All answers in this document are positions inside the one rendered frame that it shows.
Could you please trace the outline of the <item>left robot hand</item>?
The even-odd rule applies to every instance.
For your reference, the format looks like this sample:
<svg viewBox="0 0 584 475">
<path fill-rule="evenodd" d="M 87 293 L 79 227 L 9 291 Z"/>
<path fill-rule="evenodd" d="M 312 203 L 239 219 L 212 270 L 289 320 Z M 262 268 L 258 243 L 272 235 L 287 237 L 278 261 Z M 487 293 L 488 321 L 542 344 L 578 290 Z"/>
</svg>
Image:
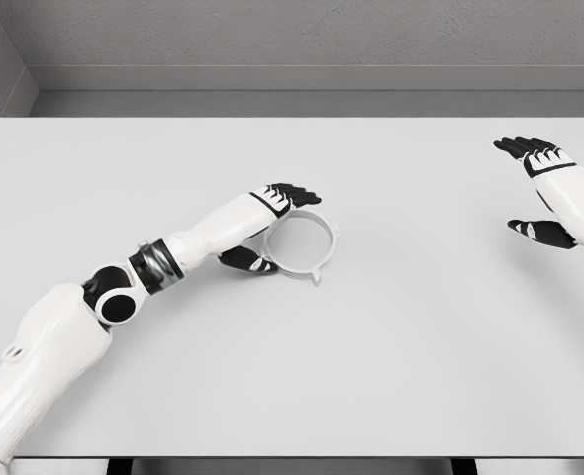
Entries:
<svg viewBox="0 0 584 475">
<path fill-rule="evenodd" d="M 243 242 L 270 228 L 292 210 L 318 205 L 322 199 L 313 191 L 289 183 L 265 185 L 241 194 L 214 211 L 209 218 L 209 243 L 227 266 L 254 274 L 271 274 L 277 264 L 243 246 Z"/>
</svg>

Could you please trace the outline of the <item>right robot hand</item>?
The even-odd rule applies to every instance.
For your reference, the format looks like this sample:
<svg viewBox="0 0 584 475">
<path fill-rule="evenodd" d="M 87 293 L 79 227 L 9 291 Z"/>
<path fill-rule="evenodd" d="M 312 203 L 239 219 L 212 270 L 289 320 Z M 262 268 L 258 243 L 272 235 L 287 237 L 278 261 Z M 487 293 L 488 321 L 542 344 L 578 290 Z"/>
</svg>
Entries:
<svg viewBox="0 0 584 475">
<path fill-rule="evenodd" d="M 554 221 L 511 220 L 508 227 L 533 241 L 571 249 L 584 245 L 584 167 L 539 138 L 503 137 L 494 146 L 522 164 Z"/>
</svg>

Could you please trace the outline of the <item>white ring pipe clamp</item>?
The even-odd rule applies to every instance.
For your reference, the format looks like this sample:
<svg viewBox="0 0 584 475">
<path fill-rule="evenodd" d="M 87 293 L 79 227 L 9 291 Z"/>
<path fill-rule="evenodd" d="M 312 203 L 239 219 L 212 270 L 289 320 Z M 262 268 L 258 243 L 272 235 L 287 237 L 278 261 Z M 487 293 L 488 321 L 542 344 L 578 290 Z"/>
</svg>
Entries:
<svg viewBox="0 0 584 475">
<path fill-rule="evenodd" d="M 271 248 L 270 239 L 274 233 L 290 219 L 305 219 L 313 221 L 324 229 L 330 239 L 330 247 L 327 253 L 313 267 L 292 268 L 289 265 L 284 264 L 275 255 Z M 261 250 L 263 256 L 271 261 L 278 268 L 278 271 L 285 276 L 290 278 L 309 279 L 315 286 L 319 286 L 322 282 L 324 269 L 330 264 L 336 253 L 336 246 L 340 233 L 340 228 L 321 214 L 312 210 L 294 209 L 290 211 L 285 217 L 277 220 L 264 232 Z"/>
</svg>

